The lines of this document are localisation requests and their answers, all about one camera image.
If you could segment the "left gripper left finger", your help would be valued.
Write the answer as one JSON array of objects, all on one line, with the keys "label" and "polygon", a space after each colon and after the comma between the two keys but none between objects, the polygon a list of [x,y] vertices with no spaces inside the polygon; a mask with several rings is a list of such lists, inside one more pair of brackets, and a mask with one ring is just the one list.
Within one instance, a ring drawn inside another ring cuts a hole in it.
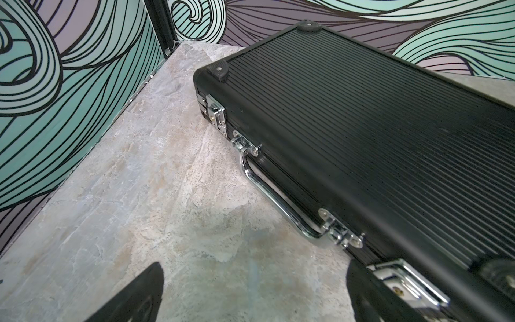
[{"label": "left gripper left finger", "polygon": [[154,262],[86,321],[154,322],[163,291],[164,270],[159,262]]}]

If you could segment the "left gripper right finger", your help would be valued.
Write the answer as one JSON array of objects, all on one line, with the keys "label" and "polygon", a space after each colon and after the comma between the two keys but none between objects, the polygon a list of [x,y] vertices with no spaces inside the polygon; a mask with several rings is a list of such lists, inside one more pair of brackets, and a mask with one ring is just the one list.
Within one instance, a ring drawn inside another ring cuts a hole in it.
[{"label": "left gripper right finger", "polygon": [[356,321],[425,320],[357,260],[350,261],[346,283]]}]

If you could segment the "black hard case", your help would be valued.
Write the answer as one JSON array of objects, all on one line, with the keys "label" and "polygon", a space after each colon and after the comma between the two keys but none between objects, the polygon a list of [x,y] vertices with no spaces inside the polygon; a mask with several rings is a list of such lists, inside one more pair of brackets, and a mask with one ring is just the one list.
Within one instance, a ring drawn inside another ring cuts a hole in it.
[{"label": "black hard case", "polygon": [[195,71],[203,117],[310,242],[424,321],[513,321],[514,107],[313,21]]}]

